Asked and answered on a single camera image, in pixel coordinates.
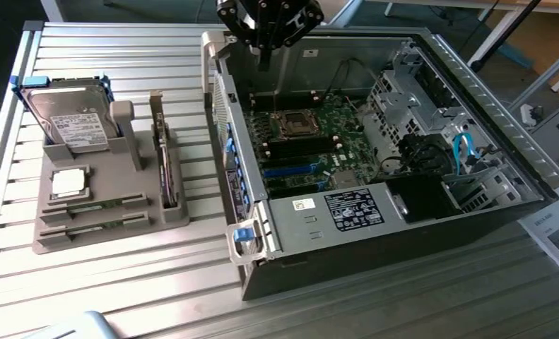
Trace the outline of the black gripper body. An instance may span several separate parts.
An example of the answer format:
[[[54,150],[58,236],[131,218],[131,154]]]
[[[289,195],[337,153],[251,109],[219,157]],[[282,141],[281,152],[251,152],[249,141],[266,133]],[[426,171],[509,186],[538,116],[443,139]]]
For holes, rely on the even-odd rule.
[[[255,3],[255,19],[258,24],[287,23],[306,7],[307,1],[262,0]]]

